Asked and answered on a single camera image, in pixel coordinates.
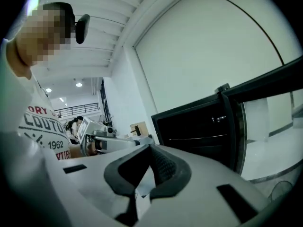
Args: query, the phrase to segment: hair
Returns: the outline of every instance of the hair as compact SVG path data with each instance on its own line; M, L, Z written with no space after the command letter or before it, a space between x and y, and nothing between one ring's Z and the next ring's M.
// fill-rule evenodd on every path
M77 122L78 120L83 120L83 117L78 116L77 118L74 118L73 120L69 121L65 126L65 130L70 130L71 131L72 124Z
M43 4L44 10L60 10L64 11L64 19L62 19L62 26L64 26L64 37L70 38L71 32L75 30L75 15L73 13L72 7L66 2L52 2Z

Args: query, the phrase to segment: floor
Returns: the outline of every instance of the floor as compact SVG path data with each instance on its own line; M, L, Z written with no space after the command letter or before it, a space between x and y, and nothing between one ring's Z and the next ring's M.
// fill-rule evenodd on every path
M303 128L295 126L267 141L247 144L241 176L258 179L284 171L303 159Z
M264 194L265 197L269 198L272 201L281 194L285 194L292 189L292 186L295 185L302 170L303 164L283 176L269 181L255 183L254 185L259 189L261 193Z

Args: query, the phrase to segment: glass panel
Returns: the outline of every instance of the glass panel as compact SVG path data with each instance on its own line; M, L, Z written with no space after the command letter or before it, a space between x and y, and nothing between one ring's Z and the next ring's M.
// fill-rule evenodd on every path
M303 89L293 92L294 95L294 109L303 106Z
M297 106L298 93L294 93ZM298 127L298 120L303 119L303 110L297 107L294 115L291 101L291 94L285 93L244 103L248 137L241 176L269 199L279 182L294 185L302 169L303 127Z

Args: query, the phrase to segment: railing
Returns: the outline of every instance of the railing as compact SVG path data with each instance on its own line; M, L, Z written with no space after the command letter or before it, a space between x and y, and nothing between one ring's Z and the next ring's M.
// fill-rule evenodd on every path
M56 114L59 118L72 116L72 115L79 115L83 113L89 113L89 112L95 112L99 110L98 103L94 104L85 104L85 105L79 105L75 107L69 107L69 108L62 108L55 110Z

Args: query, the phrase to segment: black slot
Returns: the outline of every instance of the black slot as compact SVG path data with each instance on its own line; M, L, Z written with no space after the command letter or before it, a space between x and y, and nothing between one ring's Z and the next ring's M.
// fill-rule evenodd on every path
M245 223L258 214L229 184L218 186L217 189L241 223Z
M83 164L81 165L77 165L77 166L71 166L71 167L67 167L67 168L63 168L63 171L68 174L68 173L72 173L72 172L78 172L80 170L83 170L87 168L86 166L84 166Z

